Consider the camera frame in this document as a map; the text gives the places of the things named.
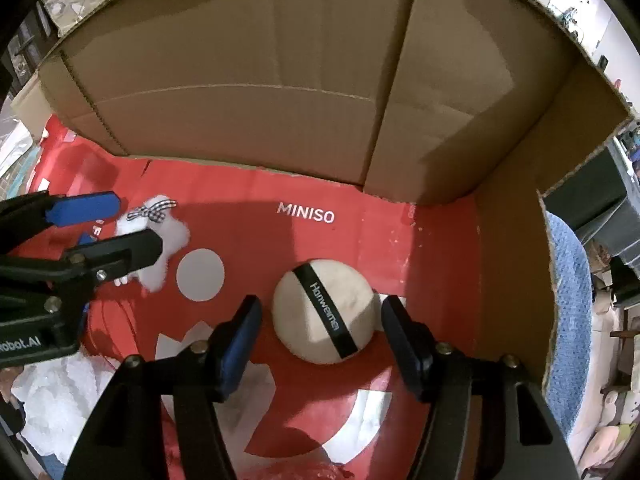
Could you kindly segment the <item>person's left hand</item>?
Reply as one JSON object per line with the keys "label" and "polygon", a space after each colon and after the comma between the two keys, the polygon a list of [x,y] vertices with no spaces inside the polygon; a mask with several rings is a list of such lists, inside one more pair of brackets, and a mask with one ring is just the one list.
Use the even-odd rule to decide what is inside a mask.
{"label": "person's left hand", "polygon": [[24,366],[6,367],[0,370],[0,394],[2,400],[9,403],[12,399],[12,386],[16,378],[24,372]]}

